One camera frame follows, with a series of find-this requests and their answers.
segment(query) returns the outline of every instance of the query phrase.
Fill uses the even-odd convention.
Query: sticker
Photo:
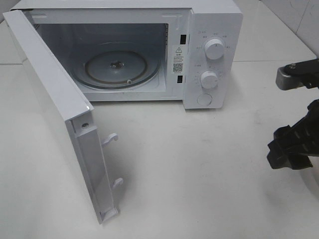
[[[184,55],[187,54],[187,48],[184,45],[174,45],[172,47],[172,72],[182,75],[184,68]]]

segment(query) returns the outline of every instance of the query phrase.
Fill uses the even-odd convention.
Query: microwave oven
[[[242,13],[232,0],[21,0],[3,14],[43,115],[77,158],[99,223],[118,213],[90,102],[220,108]]]

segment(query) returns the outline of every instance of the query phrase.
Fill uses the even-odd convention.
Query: open door
[[[28,13],[15,10],[3,15],[43,114],[63,147],[68,147],[77,158],[98,221],[102,223],[118,211],[93,121],[94,108],[41,39]],[[112,136],[104,144],[116,138]]]

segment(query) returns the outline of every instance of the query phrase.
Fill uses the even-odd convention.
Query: white table
[[[272,170],[266,159],[273,132],[318,98],[317,89],[280,91],[276,70],[315,56],[261,2],[238,3],[244,25],[222,109],[93,104],[100,136],[119,134],[104,153],[110,176],[124,178],[121,212],[103,225],[2,38],[0,52],[12,54],[0,54],[1,238],[317,238],[319,163]]]

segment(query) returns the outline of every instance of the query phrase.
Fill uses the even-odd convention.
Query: power knob
[[[218,84],[218,77],[213,71],[206,71],[200,76],[202,88],[212,89]]]
[[[219,38],[213,38],[205,44],[207,58],[216,60],[224,55],[224,42]]]

